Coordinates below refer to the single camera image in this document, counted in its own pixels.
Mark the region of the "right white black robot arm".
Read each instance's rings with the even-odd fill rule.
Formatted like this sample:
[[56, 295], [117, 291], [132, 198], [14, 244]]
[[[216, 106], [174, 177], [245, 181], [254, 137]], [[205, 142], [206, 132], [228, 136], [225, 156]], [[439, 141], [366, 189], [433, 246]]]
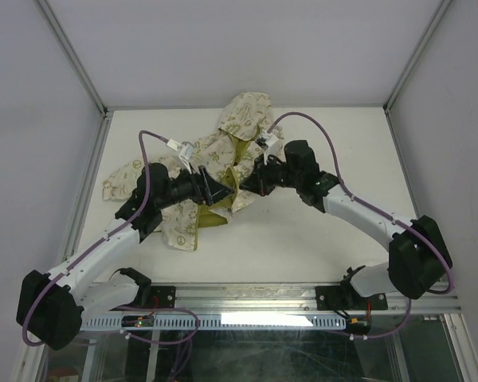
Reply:
[[284, 158], [274, 154], [276, 143], [273, 135], [257, 140], [263, 152], [241, 189], [262, 197], [277, 188], [294, 189], [303, 203], [346, 221], [387, 252], [384, 263], [347, 269], [335, 297], [338, 304], [358, 308], [368, 298], [395, 291], [418, 299], [433, 293], [440, 278], [450, 277], [453, 261], [434, 219], [384, 212], [355, 196], [336, 174], [322, 171], [307, 141], [287, 143]]

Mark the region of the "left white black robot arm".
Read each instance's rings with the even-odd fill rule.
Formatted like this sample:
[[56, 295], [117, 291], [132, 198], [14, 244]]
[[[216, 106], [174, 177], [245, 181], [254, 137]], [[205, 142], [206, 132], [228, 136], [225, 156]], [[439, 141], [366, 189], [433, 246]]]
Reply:
[[31, 271], [23, 279], [16, 316], [23, 341], [60, 350], [89, 320], [118, 306], [148, 306], [151, 280], [139, 271], [120, 268], [105, 283], [96, 278], [156, 230], [164, 209], [183, 201], [211, 206], [232, 194], [204, 166], [171, 178], [163, 164], [146, 165], [131, 196], [94, 244], [46, 273]]

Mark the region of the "cream green-printed hooded jacket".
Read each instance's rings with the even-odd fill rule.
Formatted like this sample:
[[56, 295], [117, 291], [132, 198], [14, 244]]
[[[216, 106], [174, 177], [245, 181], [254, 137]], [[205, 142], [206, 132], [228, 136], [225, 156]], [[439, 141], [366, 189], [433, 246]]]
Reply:
[[200, 228], [228, 224], [236, 212], [255, 201], [252, 193], [239, 189], [239, 184], [251, 174], [254, 160], [262, 154], [255, 140], [273, 121], [269, 95], [243, 92], [223, 109], [216, 131], [194, 141], [191, 165], [206, 167], [212, 177], [232, 187], [234, 195], [211, 207], [183, 201], [163, 210], [163, 222], [156, 230], [169, 246], [195, 251]]

